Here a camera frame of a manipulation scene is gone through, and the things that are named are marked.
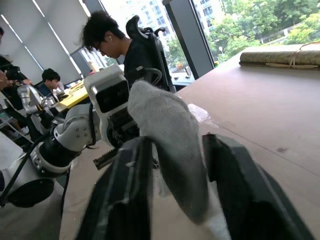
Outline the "black ribbed finger of the left gripper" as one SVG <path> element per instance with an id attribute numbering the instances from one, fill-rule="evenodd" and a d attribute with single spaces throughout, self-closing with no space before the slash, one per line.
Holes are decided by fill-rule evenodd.
<path id="1" fill-rule="evenodd" d="M 110 164 L 113 161 L 113 158 L 118 154 L 118 150 L 119 148 L 116 147 L 104 153 L 102 156 L 98 157 L 97 159 L 93 160 L 93 163 L 97 168 L 97 170 L 101 170 L 102 168 Z"/>

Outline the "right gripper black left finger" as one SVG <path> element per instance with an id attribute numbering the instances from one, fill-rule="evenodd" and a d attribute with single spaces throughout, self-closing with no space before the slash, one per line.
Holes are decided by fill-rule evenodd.
<path id="1" fill-rule="evenodd" d="M 152 141 L 124 143 L 97 181 L 77 240 L 149 240 L 153 197 Z"/>

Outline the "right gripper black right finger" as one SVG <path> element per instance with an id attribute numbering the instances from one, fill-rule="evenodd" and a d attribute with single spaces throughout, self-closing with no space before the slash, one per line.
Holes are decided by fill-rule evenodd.
<path id="1" fill-rule="evenodd" d="M 278 182 L 236 140 L 202 137 L 210 182 L 233 240 L 312 240 L 314 237 Z"/>

